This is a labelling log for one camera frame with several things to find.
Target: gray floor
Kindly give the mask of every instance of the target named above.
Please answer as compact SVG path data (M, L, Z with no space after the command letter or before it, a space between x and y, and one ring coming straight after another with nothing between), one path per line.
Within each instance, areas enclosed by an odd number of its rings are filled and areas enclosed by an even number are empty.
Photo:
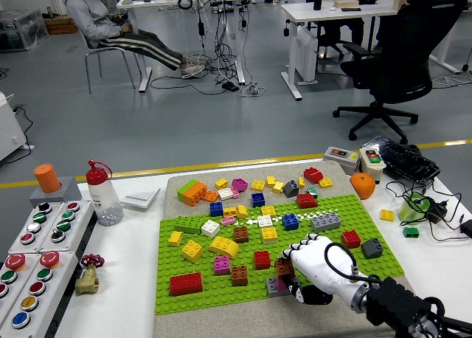
M157 32L175 50L189 55L201 53L197 15L180 10L143 10L138 17L141 28ZM205 26L211 27L211 32L204 41L205 53L214 57L216 15L208 12L206 18L209 24ZM458 68L472 47L471 22L472 13L462 14L449 49L447 60ZM35 150L27 158L1 167L0 184L35 180L33 170L43 163L53 164L59 176L83 176L89 159L123 172L324 153L331 145L354 150L376 135L398 141L380 121L362 128L355 142L348 140L348 131L360 116L343 114L335 120L333 109L366 105L372 98L368 91L355 90L347 77L319 75L319 84L300 87L304 98L295 101L280 77L288 63L284 28L285 16L279 4L249 7L246 67L252 80L267 88L257 98L230 92L206 96L189 87L151 88L140 94L131 88L122 59L114 53L103 56L102 78L95 61L92 64L93 93L89 94L83 60L86 48L78 33L50 36L28 52L1 54L0 67L10 70L8 77L0 80L0 91L14 93L10 105L23 106L34 121L28 137ZM340 72L335 52L328 54L333 58L322 62L320 71ZM178 76L157 63L148 64L154 68L154 77ZM137 79L137 68L131 66ZM435 63L430 66L433 76L451 75ZM188 83L207 93L221 91L211 75L191 81L164 78L152 85ZM398 120L410 143L472 139L472 103L467 97L471 88L434 90L420 100L404 103L400 108L420 114L416 125ZM27 127L21 114L18 121ZM5 160L24 152L16 151ZM472 147L424 148L423 155L439 165L440 179L451 191L462 192L463 202L472 208L472 175L468 168ZM30 214L28 198L32 191L32 187L0 188L0 261L7 257L7 250Z

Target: green lego baseplate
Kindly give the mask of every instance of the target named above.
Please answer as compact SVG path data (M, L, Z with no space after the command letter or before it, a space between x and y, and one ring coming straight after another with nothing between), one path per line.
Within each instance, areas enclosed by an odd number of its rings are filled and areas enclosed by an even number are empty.
M175 230L174 226L179 219L187 219L192 222L200 221L201 225L203 225L207 220L219 223L222 216L212 217L208 214L162 220L159 233L156 314L171 314L199 308L268 299L266 279L275 276L274 261L280 257L283 249L292 243L300 242L308 233L313 233L310 219L315 215L325 213L337 213L341 219L341 227L335 230L320 232L320 235L325 235L334 242L341 242L341 234L344 231L355 230L362 243L371 238L378 238L382 243L383 254L376 259L366 259L361 247L351 249L355 259L358 261L361 272L366 275L376 274L381 278L404 275L404 271L393 255L392 250L355 194L318 199L318 204L318 207L310 209L299 209L295 201L274 205L277 217L273 218L272 221L277 229L278 236L278 242L275 244L263 244L261 229L257 223L257 217L262 215L260 207L248 208L248 218L237 219L233 225L221 226L220 232L217 235L230 240L234 240L234 227L247 226L248 228L249 242L239 244L240 250L237 257L230 260L231 266L247 266L249 277L247 286L232 286L231 275L216 276L214 274L213 260L218 255L208 250L209 245L213 242L213 238L208 238L203 234L184 233L179 246L170 246L168 243L170 234ZM297 230L287 231L282 225L282 217L290 213L296 214L299 219L299 228ZM195 264L185 260L182 254L182 248L190 240L194 240L204 248L203 255ZM255 251L268 251L270 253L272 261L270 269L255 269ZM194 272L201 273L204 290L195 294L177 297L170 296L170 278ZM309 284L307 278L297 270L296 274L302 286Z

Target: white desk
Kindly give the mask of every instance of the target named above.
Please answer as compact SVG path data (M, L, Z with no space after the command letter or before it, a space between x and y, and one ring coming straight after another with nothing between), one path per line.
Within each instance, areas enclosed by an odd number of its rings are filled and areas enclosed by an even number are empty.
M280 165L288 164L290 162L280 163ZM198 175L214 171L185 174ZM124 194L133 187L153 189L160 187L161 192L146 211L125 210L125 218L120 224L113 227L100 225L95 227L86 254L100 254L105 258L105 265L97 270L100 289L95 295L72 297L56 334L57 338L153 336L159 222L163 216L167 180L173 176L177 175L114 181L118 194ZM391 179L387 176L382 177L381 184L377 186L373 196L363 201L364 206L405 270L406 278L416 294L420 297L436 296L444 302L446 316L470 321L472 291L468 279L472 276L472 267L468 264L472 256L472 240L439 244L431 238L427 223L417 227L420 231L419 238L404 238L397 216L393 223L378 220L380 209L396 212L402 204L401 200L385 190L385 184L389 180ZM448 192L438 180L435 187L439 191ZM84 199L89 199L87 185L79 184L79 188ZM448 199L448 215L452 214L457 203L455 198L431 194L430 190L427 195L436 201ZM472 218L462 205L459 206L457 213L465 214L464 221ZM439 238L450 237L450 232L443 224L434 226L434 233ZM251 323L242 320L238 324L247 326ZM209 332L189 333L194 337L215 335ZM267 331L265 337L269 336L270 331Z
M288 72L282 72L282 78L295 100L301 100L302 95L295 86L295 60L296 60L296 36L299 24L312 21L332 21L344 18L367 18L381 15L396 15L397 11L392 8L393 0L378 0L375 4L361 6L362 11L342 12L337 8L331 11L332 1L323 1L319 11L313 10L313 2L303 4L283 4L282 9L287 13L292 24L290 25L290 49L288 53Z
M136 12L135 9L138 8L149 8L149 7L166 7L166 6L173 6L177 5L178 0L151 0L150 2L144 2L143 0L135 0L131 4L123 4L123 0L119 0L117 4L118 9L126 9L128 10L129 18L131 20L131 24L133 25L133 31L138 32L138 21L136 19ZM226 1L233 1L233 2L241 2L243 0L226 0ZM236 71L237 71L237 80L239 84L243 85L245 83L244 80L244 73L243 73L243 48L241 43L240 31L238 26L238 18L239 18L239 10L240 5L234 5L235 12L233 15L234 19L234 28L235 28L235 44L236 44ZM149 84L149 79L152 74L152 69L150 67L146 68L146 72L143 75L141 85L139 87L139 92L144 93L146 92L146 88Z

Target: red valve handle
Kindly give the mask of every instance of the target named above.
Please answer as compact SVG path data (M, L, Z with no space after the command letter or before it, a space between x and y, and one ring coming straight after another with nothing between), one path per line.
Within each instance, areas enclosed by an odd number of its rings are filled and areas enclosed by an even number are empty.
M105 259L103 259L103 257L101 257L100 255L90 254L84 255L80 263L84 266L89 266L90 264L93 264L95 268L100 268L105 263Z

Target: robotic arm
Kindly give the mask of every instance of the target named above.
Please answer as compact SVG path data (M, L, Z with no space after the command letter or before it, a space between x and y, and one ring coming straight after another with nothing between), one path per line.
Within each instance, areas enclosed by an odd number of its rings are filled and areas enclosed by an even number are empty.
M328 237L307 235L299 244L284 249L281 258L291 259L313 283L300 287L292 279L283 278L301 303L327 305L333 295L338 295L353 311L365 313L373 325L389 325L396 337L460 337L448 328L472 334L470 323L444 317L439 299L420 299L390 277L380 280L376 275L362 274L349 249ZM436 314L431 312L431 305L437 307Z

